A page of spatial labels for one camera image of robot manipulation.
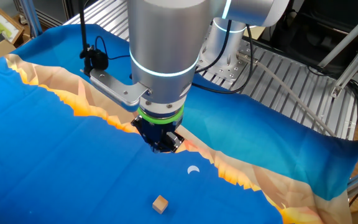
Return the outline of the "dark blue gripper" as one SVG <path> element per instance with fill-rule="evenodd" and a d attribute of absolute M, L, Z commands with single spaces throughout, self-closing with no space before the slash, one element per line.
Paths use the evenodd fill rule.
<path fill-rule="evenodd" d="M 176 152 L 185 140 L 183 136 L 176 132 L 181 125 L 180 118 L 167 124 L 157 124 L 138 116 L 131 122 L 131 125 L 138 130 L 154 153 L 159 153 L 159 151 Z"/>

